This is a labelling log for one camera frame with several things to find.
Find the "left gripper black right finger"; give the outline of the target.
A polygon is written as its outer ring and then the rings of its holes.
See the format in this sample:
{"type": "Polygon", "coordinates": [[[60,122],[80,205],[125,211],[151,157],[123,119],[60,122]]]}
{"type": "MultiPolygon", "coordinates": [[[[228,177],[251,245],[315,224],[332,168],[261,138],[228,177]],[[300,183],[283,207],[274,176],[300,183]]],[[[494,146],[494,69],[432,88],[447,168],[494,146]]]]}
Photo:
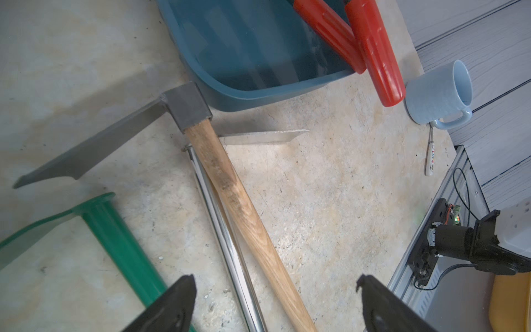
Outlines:
{"type": "Polygon", "coordinates": [[[356,291],[359,289],[367,331],[436,331],[373,275],[361,275],[356,284],[356,291]]]}

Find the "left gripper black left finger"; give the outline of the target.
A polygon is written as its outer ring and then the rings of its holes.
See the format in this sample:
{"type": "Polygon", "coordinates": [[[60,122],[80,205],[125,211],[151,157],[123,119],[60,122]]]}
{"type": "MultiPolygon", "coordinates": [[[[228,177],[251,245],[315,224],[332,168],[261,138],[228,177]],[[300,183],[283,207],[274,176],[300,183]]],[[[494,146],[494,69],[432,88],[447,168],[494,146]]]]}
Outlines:
{"type": "Polygon", "coordinates": [[[123,331],[191,331],[196,294],[194,276],[180,277],[123,331]]]}

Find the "wooden handled hoe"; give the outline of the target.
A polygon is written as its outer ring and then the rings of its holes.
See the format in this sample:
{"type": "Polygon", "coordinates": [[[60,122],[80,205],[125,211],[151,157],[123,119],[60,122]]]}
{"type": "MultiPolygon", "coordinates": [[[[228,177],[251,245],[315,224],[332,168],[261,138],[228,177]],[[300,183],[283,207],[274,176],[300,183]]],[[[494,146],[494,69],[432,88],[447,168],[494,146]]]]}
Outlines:
{"type": "Polygon", "coordinates": [[[58,177],[79,179],[164,113],[171,114],[179,130],[188,138],[222,204],[228,209],[229,216],[250,247],[295,330],[315,331],[316,327],[303,300],[213,129],[212,112],[193,82],[164,92],[155,101],[19,177],[13,187],[20,188],[58,177]]]}

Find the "grey hoe red grip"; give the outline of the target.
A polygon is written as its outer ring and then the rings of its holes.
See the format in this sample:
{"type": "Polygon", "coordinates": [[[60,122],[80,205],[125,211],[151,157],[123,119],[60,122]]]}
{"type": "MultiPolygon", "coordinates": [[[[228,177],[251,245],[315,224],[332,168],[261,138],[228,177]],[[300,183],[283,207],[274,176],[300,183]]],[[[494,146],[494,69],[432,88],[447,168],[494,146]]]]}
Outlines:
{"type": "Polygon", "coordinates": [[[351,27],[322,0],[288,1],[295,12],[356,72],[366,64],[351,27]]]}
{"type": "Polygon", "coordinates": [[[376,1],[351,0],[344,4],[380,102],[385,107],[397,105],[406,96],[405,83],[376,1]]]}

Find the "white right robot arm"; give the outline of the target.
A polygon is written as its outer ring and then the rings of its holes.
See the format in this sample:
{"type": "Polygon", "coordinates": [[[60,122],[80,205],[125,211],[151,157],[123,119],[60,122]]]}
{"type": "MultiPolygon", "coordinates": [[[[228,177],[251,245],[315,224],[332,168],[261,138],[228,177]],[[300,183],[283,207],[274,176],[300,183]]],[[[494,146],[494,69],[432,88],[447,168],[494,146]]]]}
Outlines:
{"type": "Polygon", "coordinates": [[[437,225],[427,244],[435,255],[468,261],[478,271],[495,275],[530,272],[530,199],[494,210],[473,228],[437,225]]]}

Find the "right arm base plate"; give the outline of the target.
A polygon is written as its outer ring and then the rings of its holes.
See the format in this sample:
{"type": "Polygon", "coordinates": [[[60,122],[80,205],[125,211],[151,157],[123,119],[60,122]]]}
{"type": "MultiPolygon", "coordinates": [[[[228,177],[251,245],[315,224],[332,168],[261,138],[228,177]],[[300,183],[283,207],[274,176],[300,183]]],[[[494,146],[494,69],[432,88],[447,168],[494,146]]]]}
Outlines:
{"type": "Polygon", "coordinates": [[[417,287],[428,285],[438,261],[434,249],[435,229],[440,225],[462,225],[459,212],[460,206],[448,203],[446,199],[438,199],[428,216],[407,260],[417,287]]]}

